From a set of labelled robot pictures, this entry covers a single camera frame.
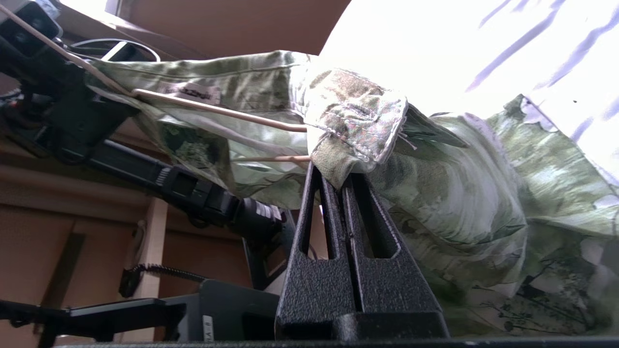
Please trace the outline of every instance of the wooden post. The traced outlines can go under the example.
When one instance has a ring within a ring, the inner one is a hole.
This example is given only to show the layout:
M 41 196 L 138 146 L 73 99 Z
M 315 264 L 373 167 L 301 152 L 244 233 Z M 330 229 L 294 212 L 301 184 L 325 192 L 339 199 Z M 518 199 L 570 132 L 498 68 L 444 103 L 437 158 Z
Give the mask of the wooden post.
M 152 198 L 146 215 L 146 236 L 140 263 L 161 264 L 163 262 L 163 242 L 165 224 L 168 216 L 168 204 L 159 198 Z M 159 277 L 144 274 L 133 298 L 157 298 L 159 296 Z M 128 331 L 123 334 L 121 342 L 152 342 L 155 328 Z

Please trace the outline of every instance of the stitched seam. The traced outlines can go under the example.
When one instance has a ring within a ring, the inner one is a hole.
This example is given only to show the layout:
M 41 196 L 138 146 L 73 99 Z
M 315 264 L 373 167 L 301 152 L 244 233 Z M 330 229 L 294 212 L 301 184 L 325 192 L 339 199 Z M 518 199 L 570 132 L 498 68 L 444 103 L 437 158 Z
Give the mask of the stitched seam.
M 125 66 L 115 66 L 115 69 L 117 69 L 117 70 L 126 70 L 126 71 L 133 71 L 133 72 L 141 72 L 141 73 L 147 74 L 148 77 L 170 77 L 170 78 L 173 78 L 173 79 L 209 79 L 209 78 L 216 78 L 216 77 L 228 77 L 228 76 L 249 74 L 251 72 L 266 72 L 266 71 L 286 70 L 286 69 L 288 69 L 290 67 L 302 66 L 302 65 L 306 65 L 306 64 L 308 64 L 308 62 L 293 63 L 293 64 L 276 66 L 276 67 L 262 67 L 262 68 L 257 68 L 257 69 L 245 69 L 245 70 L 238 70 L 238 71 L 231 71 L 231 72 L 222 72 L 220 74 L 213 74 L 213 75 L 189 75 L 189 76 L 159 74 L 159 73 L 154 73 L 152 71 L 145 71 L 145 70 L 125 67 Z
M 327 126 L 325 126 L 325 128 L 330 131 L 331 133 L 335 134 L 336 136 L 338 136 L 340 138 L 340 140 L 346 142 L 347 144 L 352 143 L 353 147 L 356 148 L 359 152 L 361 152 L 362 154 L 366 155 L 366 156 L 376 156 L 376 154 L 369 148 L 361 145 L 361 144 L 357 144 L 356 142 L 350 140 L 350 138 L 347 138 L 346 136 L 344 136 L 343 134 L 341 134 L 340 132 L 336 131 L 335 129 L 329 128 Z
M 337 113 L 333 113 L 333 112 L 330 112 L 330 111 L 325 111 L 324 113 L 329 114 L 329 115 L 333 115 L 333 116 L 335 116 L 337 118 L 340 118 L 340 119 L 342 119 L 344 121 L 344 123 L 350 123 L 350 124 L 352 124 L 353 126 L 355 126 L 357 128 L 361 128 L 362 131 L 365 131 L 366 133 L 368 133 L 368 134 L 372 135 L 373 137 L 377 138 L 378 140 L 385 141 L 385 139 L 383 139 L 381 136 L 376 135 L 375 133 L 370 132 L 369 130 L 359 126 L 358 124 L 354 123 L 353 121 L 348 120 L 347 118 L 344 118 L 344 116 L 340 116 Z
M 363 76 L 360 76 L 360 75 L 357 75 L 357 74 L 353 74 L 352 72 L 350 72 L 350 71 L 348 71 L 348 70 L 339 69 L 339 68 L 334 68 L 334 69 L 332 69 L 332 71 L 341 71 L 341 72 L 343 72 L 343 73 L 344 73 L 344 74 L 346 74 L 346 75 L 349 75 L 349 76 L 352 76 L 352 77 L 356 77 L 357 79 L 360 79 L 360 80 L 363 80 L 363 81 L 365 81 L 365 82 L 370 83 L 373 87 L 376 87 L 376 88 L 377 88 L 379 91 L 381 91 L 381 92 L 384 92 L 384 91 L 385 91 L 385 90 L 384 90 L 381 86 L 379 86 L 379 85 L 375 84 L 374 82 L 372 82 L 372 81 L 370 81 L 370 80 L 366 79 L 366 78 L 365 78 L 365 77 L 363 77 Z

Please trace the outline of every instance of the textured black plastic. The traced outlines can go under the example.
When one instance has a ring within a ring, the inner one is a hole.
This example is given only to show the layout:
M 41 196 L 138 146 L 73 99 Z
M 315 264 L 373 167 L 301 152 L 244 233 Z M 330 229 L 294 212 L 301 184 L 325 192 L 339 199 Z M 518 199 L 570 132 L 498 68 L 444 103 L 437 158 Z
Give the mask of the textured black plastic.
M 351 248 L 357 276 L 356 288 L 364 313 L 441 313 L 434 293 L 396 229 L 378 195 L 363 175 L 349 176 L 342 189 Z M 390 258 L 367 257 L 363 231 L 374 253 Z
M 318 189 L 324 212 L 328 260 L 313 260 L 307 256 L 314 194 Z M 356 310 L 341 214 L 337 209 L 324 209 L 338 205 L 333 186 L 310 164 L 288 272 L 277 309 L 277 338 L 329 339 L 333 319 Z
M 351 313 L 333 322 L 334 338 L 340 341 L 449 337 L 440 312 Z
M 101 344 L 65 348 L 611 348 L 617 337 L 508 337 L 504 339 L 382 339 L 371 341 L 274 341 L 226 343 Z

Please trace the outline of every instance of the wooden panel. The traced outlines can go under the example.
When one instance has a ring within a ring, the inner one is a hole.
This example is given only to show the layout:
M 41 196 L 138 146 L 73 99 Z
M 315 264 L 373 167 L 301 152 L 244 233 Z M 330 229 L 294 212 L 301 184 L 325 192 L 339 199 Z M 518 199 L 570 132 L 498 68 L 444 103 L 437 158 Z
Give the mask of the wooden panel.
M 245 251 L 240 241 L 168 232 L 163 265 L 221 281 L 251 287 Z M 162 276 L 159 294 L 171 297 L 197 292 L 198 283 Z
M 168 204 L 166 202 L 158 198 L 151 200 L 149 212 L 146 216 L 146 236 L 140 263 L 162 264 L 167 210 Z M 144 274 L 133 298 L 159 297 L 159 284 L 158 276 Z M 155 328 L 148 328 L 126 332 L 122 335 L 121 340 L 123 342 L 147 342 L 153 341 L 154 337 Z
M 38 305 L 62 253 L 73 220 L 0 207 L 0 298 Z M 0 321 L 3 347 L 36 347 L 33 326 Z
M 123 273 L 124 257 L 134 227 L 129 224 L 79 219 L 74 233 L 86 236 L 64 307 L 114 302 Z

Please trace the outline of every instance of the camouflage fabric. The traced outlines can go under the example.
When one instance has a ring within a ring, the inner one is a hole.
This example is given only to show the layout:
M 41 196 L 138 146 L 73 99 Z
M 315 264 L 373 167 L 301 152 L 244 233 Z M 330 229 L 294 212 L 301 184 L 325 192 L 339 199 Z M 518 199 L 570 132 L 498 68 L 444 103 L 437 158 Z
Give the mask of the camouflage fabric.
M 98 93 L 141 109 L 138 125 L 171 158 L 238 196 L 287 208 L 300 207 L 302 166 L 235 159 L 310 154 L 329 181 L 340 187 L 352 170 L 366 173 L 384 163 L 398 137 L 406 132 L 414 135 L 409 131 L 414 127 L 400 133 L 407 115 L 425 118 L 408 107 L 402 94 L 301 53 L 93 65 L 128 90 L 163 92 L 306 124 L 309 136 L 161 100 L 125 97 L 108 91 L 92 76 L 86 80 Z M 425 122 L 421 130 L 425 128 L 439 127 Z
M 139 126 L 175 161 L 238 196 L 298 208 L 306 155 L 340 187 L 367 173 L 444 309 L 452 336 L 616 333 L 619 197 L 519 96 L 486 121 L 426 117 L 400 93 L 317 57 L 95 65 L 142 88 L 293 124 L 291 133 L 147 98 Z
M 453 336 L 616 334 L 616 188 L 529 106 L 520 96 L 487 123 L 432 117 L 470 147 L 396 147 L 371 176 Z

